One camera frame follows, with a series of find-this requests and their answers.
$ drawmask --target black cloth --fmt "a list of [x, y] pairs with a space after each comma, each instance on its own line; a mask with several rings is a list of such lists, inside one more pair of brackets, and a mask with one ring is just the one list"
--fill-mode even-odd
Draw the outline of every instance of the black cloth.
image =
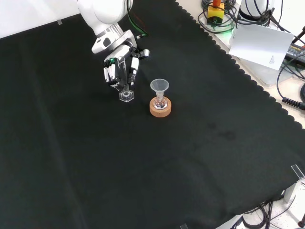
[[173, 0], [132, 17], [151, 56], [128, 104], [80, 15], [0, 41], [0, 228], [213, 229], [297, 181], [305, 132], [275, 99]]

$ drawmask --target white table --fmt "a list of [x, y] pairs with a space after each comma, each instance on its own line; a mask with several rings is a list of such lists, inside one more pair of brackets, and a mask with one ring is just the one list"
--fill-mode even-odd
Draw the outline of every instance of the white table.
[[[201, 0], [176, 0], [180, 6], [183, 7], [183, 9], [185, 9], [188, 13], [191, 14], [192, 17], [194, 17], [194, 19], [196, 19], [197, 21], [197, 17], [198, 15], [203, 11], [202, 7], [201, 7]], [[300, 6], [299, 9], [304, 9], [305, 8], [305, 1], [300, 1], [301, 5], [304, 5], [303, 8]], [[280, 15], [280, 5], [281, 5], [281, 1], [280, 0], [275, 0], [275, 11], [274, 11], [274, 17], [278, 20], [279, 19], [279, 15]], [[289, 6], [289, 1], [288, 0], [284, 0], [284, 11], [283, 11], [283, 16], [282, 16], [282, 20], [281, 20], [281, 25], [286, 28], [287, 30], [289, 30], [290, 32], [294, 33], [295, 35], [298, 35], [301, 31], [302, 28], [305, 26], [304, 22], [304, 16], [301, 12], [295, 12], [294, 13], [294, 21], [295, 23], [291, 23], [291, 13], [293, 13], [295, 11], [292, 10], [292, 7]], [[227, 53], [229, 52], [229, 49], [214, 35], [211, 34], [210, 35], [213, 37], [213, 39], [216, 41], [216, 43], [218, 45], [220, 45], [220, 47], [225, 50]], [[305, 112], [301, 111], [299, 109], [295, 109], [293, 107], [290, 107], [289, 105], [285, 105], [284, 103], [282, 103], [282, 98], [281, 96], [278, 94], [276, 87], [264, 87], [264, 85], [262, 85], [260, 83], [260, 81], [255, 77], [255, 75], [249, 70], [249, 68], [242, 63], [238, 58], [233, 57], [237, 64], [239, 64], [241, 66], [241, 68], [246, 72], [246, 74], [250, 75], [251, 78], [255, 81], [257, 81], [258, 85], [262, 86], [264, 88], [265, 91], [267, 91], [271, 97], [275, 98], [277, 102], [279, 102], [280, 104], [282, 104], [283, 108], [285, 110], [288, 111], [288, 114], [291, 115], [292, 117], [295, 118], [295, 121], [299, 122], [303, 128], [305, 128]], [[300, 98], [300, 91], [302, 86], [304, 85], [304, 81], [299, 80], [298, 78], [291, 78], [289, 80], [286, 80], [282, 83], [279, 84], [280, 89], [281, 89], [281, 93], [283, 94], [283, 96], [293, 99], [293, 100], [297, 100], [297, 101], [302, 101]]]

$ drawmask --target funnel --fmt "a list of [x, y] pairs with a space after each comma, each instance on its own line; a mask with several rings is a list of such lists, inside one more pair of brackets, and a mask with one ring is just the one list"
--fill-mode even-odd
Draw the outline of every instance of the funnel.
[[156, 99], [153, 102], [154, 108], [157, 110], [165, 109], [168, 105], [167, 100], [164, 98], [164, 92], [168, 89], [170, 84], [167, 80], [156, 79], [151, 82], [151, 88], [156, 92]]

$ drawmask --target white paper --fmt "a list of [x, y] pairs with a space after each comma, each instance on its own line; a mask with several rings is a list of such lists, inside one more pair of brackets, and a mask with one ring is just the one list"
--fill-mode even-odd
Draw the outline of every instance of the white paper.
[[293, 34], [260, 25], [238, 24], [237, 27], [229, 54], [279, 70]]

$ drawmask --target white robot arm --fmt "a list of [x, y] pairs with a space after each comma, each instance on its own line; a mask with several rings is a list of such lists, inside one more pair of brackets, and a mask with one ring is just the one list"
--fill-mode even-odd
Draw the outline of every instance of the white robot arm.
[[127, 14], [127, 0], [78, 0], [78, 8], [87, 24], [97, 36], [92, 48], [93, 53], [104, 50], [113, 52], [104, 60], [105, 80], [112, 87], [121, 90], [126, 82], [119, 78], [116, 59], [132, 57], [128, 83], [134, 84], [139, 67], [139, 59], [149, 56], [149, 50], [140, 51], [133, 33], [123, 32], [118, 22]]

